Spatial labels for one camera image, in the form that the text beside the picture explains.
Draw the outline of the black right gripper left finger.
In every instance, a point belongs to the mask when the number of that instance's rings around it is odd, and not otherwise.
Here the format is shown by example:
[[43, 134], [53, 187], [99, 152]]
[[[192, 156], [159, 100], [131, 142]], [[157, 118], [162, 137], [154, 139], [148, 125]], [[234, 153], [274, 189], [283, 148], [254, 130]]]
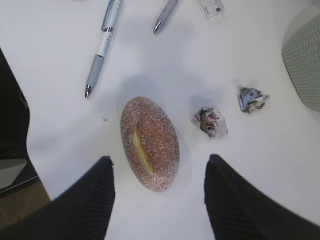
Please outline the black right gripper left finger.
[[101, 157], [75, 184], [25, 219], [1, 230], [2, 240], [103, 240], [115, 202], [113, 163]]

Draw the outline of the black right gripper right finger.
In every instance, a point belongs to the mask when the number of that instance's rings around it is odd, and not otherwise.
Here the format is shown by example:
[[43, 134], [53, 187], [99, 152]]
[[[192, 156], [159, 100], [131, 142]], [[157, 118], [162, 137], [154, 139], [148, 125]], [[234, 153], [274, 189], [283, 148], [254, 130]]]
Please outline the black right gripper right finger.
[[204, 203], [217, 240], [318, 240], [320, 227], [281, 206], [212, 154]]

